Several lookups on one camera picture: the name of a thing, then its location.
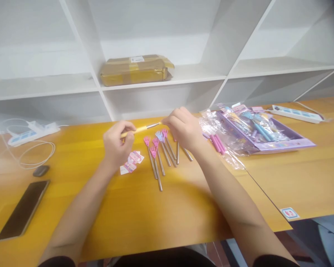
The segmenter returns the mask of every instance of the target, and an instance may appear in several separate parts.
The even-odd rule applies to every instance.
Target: black phone
[[[46,180],[29,184],[4,228],[1,230],[0,240],[18,237],[25,233],[49,182],[50,180]]]

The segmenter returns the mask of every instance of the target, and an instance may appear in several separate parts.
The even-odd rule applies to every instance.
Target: white power strip
[[[44,137],[46,135],[54,134],[55,132],[60,131],[60,128],[57,126],[57,123],[52,122],[50,124],[47,124],[45,126],[41,126],[41,130],[30,130],[24,133],[21,133],[17,136],[13,136],[10,138],[10,140],[7,142],[8,145],[16,147],[25,143],[28,143],[30,141],[36,140],[38,138]]]
[[[282,106],[275,106],[272,105],[272,113],[293,118],[293,119],[298,119],[301,121],[306,121],[306,122],[311,122],[311,123],[320,123],[323,121],[322,117],[319,116],[318,114],[314,113],[309,113],[305,111],[300,111],[297,109],[291,109],[291,108],[285,108]]]

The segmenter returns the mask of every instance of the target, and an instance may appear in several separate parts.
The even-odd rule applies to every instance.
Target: stainless steel handle
[[[153,175],[155,176],[155,179],[157,179],[155,165],[153,164],[152,155],[151,155],[151,151],[150,151],[149,147],[147,147],[147,150],[148,150],[148,154],[150,156],[150,161],[151,161],[151,164],[152,164]]]
[[[158,151],[158,148],[157,148],[157,155],[158,155],[158,159],[160,161],[162,175],[165,176],[165,174],[164,174],[164,168],[163,168],[162,160],[161,160],[161,155],[160,155],[160,152]]]
[[[173,151],[173,149],[172,149],[172,146],[171,146],[170,141],[168,140],[167,137],[166,137],[165,139],[167,140],[167,144],[168,144],[168,146],[170,147],[170,150],[171,150],[171,153],[172,153],[172,155],[173,155],[174,160],[177,160],[177,157],[176,157],[176,155],[174,154],[174,151]]]
[[[179,164],[179,142],[177,142],[177,164]]]
[[[177,167],[177,164],[176,164],[176,162],[174,161],[174,159],[173,159],[173,157],[172,157],[172,154],[171,154],[170,150],[168,149],[168,146],[166,146],[166,144],[164,144],[164,145],[165,145],[165,148],[166,148],[166,150],[167,150],[167,152],[168,152],[168,154],[169,154],[169,156],[170,156],[170,158],[171,158],[171,161],[172,161],[172,163],[173,163],[173,166]]]
[[[187,157],[189,158],[190,161],[193,161],[192,157],[190,156],[190,154],[188,153],[188,151],[183,148],[184,152],[187,154]]]
[[[156,167],[156,173],[157,173],[157,179],[158,179],[158,186],[160,187],[160,191],[162,191],[162,184],[161,184],[161,179],[160,179],[160,173],[158,172],[156,158],[154,158],[154,161],[155,161],[155,167]]]
[[[168,158],[166,149],[164,148],[164,143],[162,143],[162,148],[163,148],[164,155],[166,156],[168,166],[171,166],[170,159]]]

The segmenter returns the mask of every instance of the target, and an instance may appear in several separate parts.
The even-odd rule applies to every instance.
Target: purple tray
[[[249,147],[253,147],[254,149],[250,149],[247,152],[249,154],[271,154],[271,153],[280,153],[280,152],[288,152],[300,150],[303,148],[309,148],[316,146],[312,141],[307,138],[304,138],[300,134],[296,133],[291,128],[286,125],[280,123],[278,120],[274,118],[270,118],[273,121],[275,126],[282,130],[283,134],[289,137],[290,141],[279,141],[279,142],[267,142],[267,143],[255,143],[252,141],[243,131],[237,128],[226,116],[224,116],[222,111],[218,111],[217,115],[224,125],[224,127],[232,132],[236,138],[244,139],[244,142]]]

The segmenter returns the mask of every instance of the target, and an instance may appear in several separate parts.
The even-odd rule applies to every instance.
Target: yellow pen
[[[136,129],[136,131],[130,131],[130,132],[136,134],[136,133],[142,132],[142,131],[144,131],[144,130],[147,130],[147,129],[149,129],[149,128],[152,128],[152,127],[155,127],[155,126],[157,126],[157,125],[160,125],[160,124],[162,124],[162,122],[158,122],[158,123],[151,124],[151,125],[148,125],[148,126],[139,127],[139,128]],[[127,133],[128,133],[128,132],[122,133],[121,136],[120,136],[120,138],[124,138],[124,137],[126,137],[126,136],[127,136]]]

